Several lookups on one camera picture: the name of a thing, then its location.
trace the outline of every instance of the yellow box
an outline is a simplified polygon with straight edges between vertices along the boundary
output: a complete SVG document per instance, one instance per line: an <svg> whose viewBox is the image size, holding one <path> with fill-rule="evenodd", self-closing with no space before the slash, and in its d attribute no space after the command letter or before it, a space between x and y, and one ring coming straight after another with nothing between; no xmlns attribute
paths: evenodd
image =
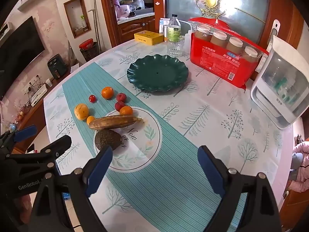
<svg viewBox="0 0 309 232"><path fill-rule="evenodd" d="M155 32L141 31L134 34L134 39L147 45L155 45L163 42L163 35Z"/></svg>

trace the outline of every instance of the teal table runner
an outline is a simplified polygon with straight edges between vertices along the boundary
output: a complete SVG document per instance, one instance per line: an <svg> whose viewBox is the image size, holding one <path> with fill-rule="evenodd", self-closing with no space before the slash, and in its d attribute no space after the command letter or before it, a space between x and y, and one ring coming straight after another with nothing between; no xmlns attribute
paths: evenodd
<svg viewBox="0 0 309 232"><path fill-rule="evenodd" d="M100 95L106 86L125 93L128 105L149 111L160 123L163 133L161 149L150 164L131 173L108 170L110 182L161 232L203 231L221 198L212 191L197 161L197 147L96 63L79 71L62 86L74 122L91 155L97 154L93 145L95 133L84 121L75 118L74 107L86 103L96 118L107 115L114 110L114 101L103 98L95 104L88 101L89 95ZM245 197L242 194L230 231L237 227Z"/></svg>

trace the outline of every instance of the can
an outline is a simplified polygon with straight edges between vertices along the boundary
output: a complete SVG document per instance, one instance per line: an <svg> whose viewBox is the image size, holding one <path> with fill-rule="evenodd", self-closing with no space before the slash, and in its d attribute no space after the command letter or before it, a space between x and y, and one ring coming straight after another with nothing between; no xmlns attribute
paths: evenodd
<svg viewBox="0 0 309 232"><path fill-rule="evenodd" d="M167 42L168 39L168 25L163 25L163 41Z"/></svg>

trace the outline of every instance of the pink jacket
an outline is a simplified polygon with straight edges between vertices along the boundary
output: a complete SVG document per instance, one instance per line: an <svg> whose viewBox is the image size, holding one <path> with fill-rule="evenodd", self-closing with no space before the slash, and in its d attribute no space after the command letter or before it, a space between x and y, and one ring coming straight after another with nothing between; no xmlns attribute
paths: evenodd
<svg viewBox="0 0 309 232"><path fill-rule="evenodd" d="M309 189L309 141L304 141L293 148L293 153L302 153L304 159L298 169L296 181L292 181L289 189L304 192Z"/></svg>

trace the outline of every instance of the red apple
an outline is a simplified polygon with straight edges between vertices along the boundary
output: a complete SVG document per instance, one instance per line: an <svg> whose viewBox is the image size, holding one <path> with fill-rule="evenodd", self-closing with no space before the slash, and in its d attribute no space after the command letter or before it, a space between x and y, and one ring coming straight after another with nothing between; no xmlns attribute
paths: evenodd
<svg viewBox="0 0 309 232"><path fill-rule="evenodd" d="M90 95L90 96L89 96L89 101L90 101L91 103L94 103L94 102L96 101L96 97L95 97L94 95Z"/></svg>
<svg viewBox="0 0 309 232"><path fill-rule="evenodd" d="M115 109L117 111L120 111L121 108L123 108L126 104L123 103L122 101L118 101L116 104L115 104Z"/></svg>
<svg viewBox="0 0 309 232"><path fill-rule="evenodd" d="M125 102L127 100L127 96L124 93L118 93L116 96L117 101Z"/></svg>

